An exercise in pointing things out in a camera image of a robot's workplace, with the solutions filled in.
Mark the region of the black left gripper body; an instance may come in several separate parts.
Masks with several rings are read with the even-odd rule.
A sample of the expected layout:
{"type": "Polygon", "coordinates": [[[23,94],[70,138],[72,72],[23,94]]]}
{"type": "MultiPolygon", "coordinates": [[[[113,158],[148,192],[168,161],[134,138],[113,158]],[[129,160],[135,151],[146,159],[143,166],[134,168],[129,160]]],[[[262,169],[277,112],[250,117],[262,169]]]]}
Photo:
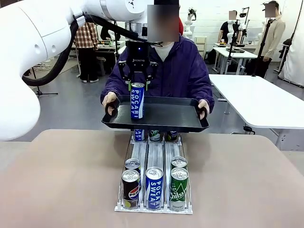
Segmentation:
{"type": "Polygon", "coordinates": [[[149,43],[127,41],[126,64],[132,72],[144,72],[150,65],[149,43]]]}

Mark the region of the person's right hand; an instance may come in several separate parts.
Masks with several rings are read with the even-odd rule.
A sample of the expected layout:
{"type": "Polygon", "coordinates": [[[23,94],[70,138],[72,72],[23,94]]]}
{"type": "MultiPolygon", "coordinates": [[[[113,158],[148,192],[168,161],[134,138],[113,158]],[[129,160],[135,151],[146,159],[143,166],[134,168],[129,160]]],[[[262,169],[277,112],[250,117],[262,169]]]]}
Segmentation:
{"type": "Polygon", "coordinates": [[[102,105],[106,107],[107,104],[114,102],[117,99],[117,96],[114,92],[108,92],[102,101],[102,105]]]}

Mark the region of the person's left hand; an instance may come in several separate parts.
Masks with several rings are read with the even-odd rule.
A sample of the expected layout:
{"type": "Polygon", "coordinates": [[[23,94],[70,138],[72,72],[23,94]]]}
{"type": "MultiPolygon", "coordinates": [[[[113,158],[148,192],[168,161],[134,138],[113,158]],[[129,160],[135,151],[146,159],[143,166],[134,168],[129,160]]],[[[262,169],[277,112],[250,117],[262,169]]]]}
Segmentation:
{"type": "Polygon", "coordinates": [[[200,117],[199,119],[200,120],[202,120],[206,115],[209,115],[209,104],[208,104],[207,100],[200,99],[199,104],[198,104],[198,108],[199,109],[202,109],[202,108],[206,109],[206,112],[204,112],[204,111],[200,112],[200,114],[199,114],[199,117],[200,117]]]}

